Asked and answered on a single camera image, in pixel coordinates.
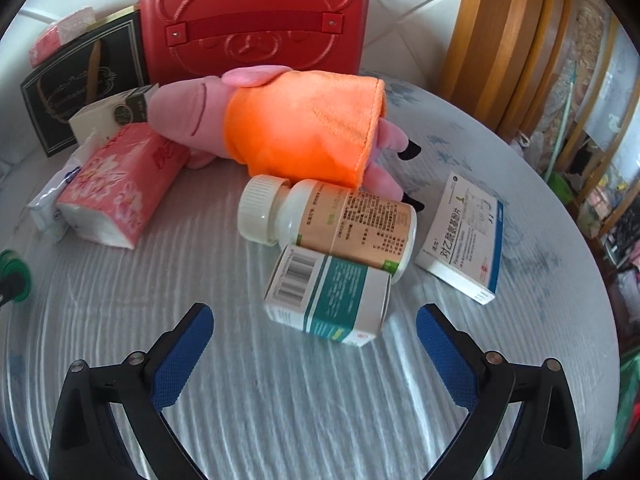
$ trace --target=tablecloth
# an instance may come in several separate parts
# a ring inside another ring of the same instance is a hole
[[[510,362],[559,359],[582,439],[584,473],[596,469],[618,402],[619,358],[606,290],[561,203],[497,136],[436,96],[387,79],[388,118],[422,154],[383,163],[426,203],[426,236],[451,170],[505,205],[497,298],[480,306],[411,264],[392,287],[380,336],[351,348],[271,322],[262,294],[277,248],[236,231],[245,168],[218,160],[183,171],[134,251],[69,233],[53,244],[24,209],[62,165],[34,153],[0,191],[0,246],[31,267],[34,288],[0,310],[0,431],[46,478],[53,417],[66,369],[121,362],[146,351],[196,301],[216,331],[169,424],[209,478],[422,478],[466,411],[455,406],[415,336],[417,309],[434,302],[480,348]],[[494,469],[517,406],[508,409],[479,474]],[[122,410],[116,418],[139,472],[152,478]]]

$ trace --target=small white box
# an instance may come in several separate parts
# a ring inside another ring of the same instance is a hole
[[[451,173],[415,263],[480,304],[495,298],[504,206]]]
[[[76,140],[83,144],[89,135],[98,131],[102,142],[107,142],[130,123],[145,123],[146,108],[158,85],[148,85],[120,92],[82,108],[69,125]]]
[[[384,270],[289,245],[276,264],[264,306],[278,323],[363,346],[382,329],[390,280]]]

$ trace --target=pill bottle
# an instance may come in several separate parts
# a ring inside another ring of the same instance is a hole
[[[415,242],[414,208],[376,195],[258,175],[244,188],[238,230],[252,242],[296,244],[391,273],[397,282]]]

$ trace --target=pink tissue pack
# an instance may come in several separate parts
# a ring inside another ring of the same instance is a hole
[[[87,162],[58,208],[79,237],[133,249],[189,156],[148,123],[128,124]]]
[[[49,25],[29,50],[31,68],[36,68],[59,51],[63,45],[82,36],[94,23],[93,7],[85,7]]]

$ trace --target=white and blue medicine box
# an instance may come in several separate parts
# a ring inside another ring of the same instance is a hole
[[[374,339],[386,316],[391,274],[288,245],[267,287],[269,317],[354,346]]]
[[[495,298],[504,206],[455,173],[449,175],[415,263],[480,304]]]

